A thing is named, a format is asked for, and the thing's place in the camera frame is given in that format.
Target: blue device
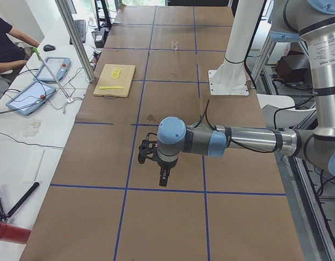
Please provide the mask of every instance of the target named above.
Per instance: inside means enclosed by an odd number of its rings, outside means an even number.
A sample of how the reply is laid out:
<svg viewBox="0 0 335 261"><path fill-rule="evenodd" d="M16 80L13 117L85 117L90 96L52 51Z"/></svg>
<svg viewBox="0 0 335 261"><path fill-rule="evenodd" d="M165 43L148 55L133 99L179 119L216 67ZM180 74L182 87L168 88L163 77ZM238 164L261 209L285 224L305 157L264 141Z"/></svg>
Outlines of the blue device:
<svg viewBox="0 0 335 261"><path fill-rule="evenodd" d="M55 92L54 86L33 81L5 105L17 113L29 115L42 106Z"/></svg>
<svg viewBox="0 0 335 261"><path fill-rule="evenodd" d="M58 80L61 80L65 76L71 65L71 60L67 57L47 57L45 60ZM55 83L54 78L44 64L37 71L36 78L42 82Z"/></svg>

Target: white table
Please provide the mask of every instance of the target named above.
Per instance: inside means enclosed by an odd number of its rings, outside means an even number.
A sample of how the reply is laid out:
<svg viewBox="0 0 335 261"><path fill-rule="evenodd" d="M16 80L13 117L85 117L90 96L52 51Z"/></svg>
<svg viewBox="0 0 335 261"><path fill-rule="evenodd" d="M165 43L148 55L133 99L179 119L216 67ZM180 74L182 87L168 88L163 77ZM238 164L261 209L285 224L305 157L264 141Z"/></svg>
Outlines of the white table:
<svg viewBox="0 0 335 261"><path fill-rule="evenodd" d="M92 29L88 28L86 43L84 43L88 57L93 53L94 47L91 31ZM56 50L44 52L43 46L45 44L54 45ZM48 35L41 42L38 50L44 58L69 57L71 59L71 67L64 79L60 82L62 85L66 84L69 79L76 74L78 68L82 67L73 45L69 44L69 34L61 18L59 18ZM33 54L27 66L29 69L37 69L41 64L36 54ZM27 72L18 76L10 88L22 90L32 81L33 75ZM83 97L89 83L84 70L81 70L71 83L76 88L72 97ZM65 89L69 95L74 90L69 84L65 85ZM16 95L14 92L7 92L7 94L11 97ZM6 95L2 97L0 100L0 111L8 110L5 104L9 100L10 98ZM66 101L66 97L62 91L59 90L50 98L50 101L55 107L60 108ZM49 102L46 102L29 116L22 116L18 113L0 114L0 132L30 144L64 147L80 105L81 101L79 100L68 104L65 114L62 113L62 109L56 110L53 108ZM26 137L24 130L26 126L32 122L40 122L38 133L36 133L35 136ZM30 198L25 201L14 216L8 219L8 223L14 226L32 229L61 157L62 150L19 144L6 136L0 135L0 196L6 213L32 186L32 183L22 183L21 179L32 150L41 148L44 148L45 152L36 177L36 181L40 183L40 186L32 193ZM18 260L24 247L25 245L0 241L0 259L6 261Z"/></svg>

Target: computer mouse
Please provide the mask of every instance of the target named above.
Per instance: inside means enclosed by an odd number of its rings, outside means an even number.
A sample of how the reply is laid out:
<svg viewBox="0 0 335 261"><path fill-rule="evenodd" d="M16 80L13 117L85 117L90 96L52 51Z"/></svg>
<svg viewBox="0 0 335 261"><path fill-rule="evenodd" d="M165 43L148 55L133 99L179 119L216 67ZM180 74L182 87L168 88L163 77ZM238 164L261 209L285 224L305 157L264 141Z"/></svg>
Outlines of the computer mouse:
<svg viewBox="0 0 335 261"><path fill-rule="evenodd" d="M53 46L53 45L44 45L44 47L43 47L43 50L45 51L45 52L49 52L49 51L53 51L53 50L55 50L56 48L55 48L55 46Z"/></svg>

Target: black sleeve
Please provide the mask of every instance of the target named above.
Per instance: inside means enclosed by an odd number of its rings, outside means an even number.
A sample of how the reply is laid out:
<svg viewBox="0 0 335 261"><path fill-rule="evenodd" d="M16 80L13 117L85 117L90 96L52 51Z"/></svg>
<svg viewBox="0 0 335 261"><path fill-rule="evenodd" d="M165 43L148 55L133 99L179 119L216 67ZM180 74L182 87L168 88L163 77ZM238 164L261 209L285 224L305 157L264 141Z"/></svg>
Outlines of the black sleeve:
<svg viewBox="0 0 335 261"><path fill-rule="evenodd" d="M4 31L5 33L9 33L10 30L13 28L12 25L9 23L5 22L2 18L0 18L0 29Z"/></svg>

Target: yellow object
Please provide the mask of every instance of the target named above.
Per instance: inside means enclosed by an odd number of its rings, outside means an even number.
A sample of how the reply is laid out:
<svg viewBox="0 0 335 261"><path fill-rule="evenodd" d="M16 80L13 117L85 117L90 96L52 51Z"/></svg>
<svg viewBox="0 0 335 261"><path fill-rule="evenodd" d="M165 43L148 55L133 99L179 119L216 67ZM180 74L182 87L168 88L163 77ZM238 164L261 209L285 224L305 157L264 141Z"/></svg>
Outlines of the yellow object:
<svg viewBox="0 0 335 261"><path fill-rule="evenodd" d="M124 87L119 86L119 85L114 85L114 86L100 86L98 89L99 89L99 90L106 90L106 89L124 89Z"/></svg>
<svg viewBox="0 0 335 261"><path fill-rule="evenodd" d="M135 69L134 65L105 64L93 92L94 96L127 98Z"/></svg>
<svg viewBox="0 0 335 261"><path fill-rule="evenodd" d="M120 69L120 67L115 67L112 71L112 78L113 79L119 78L121 71L122 71L122 69Z"/></svg>

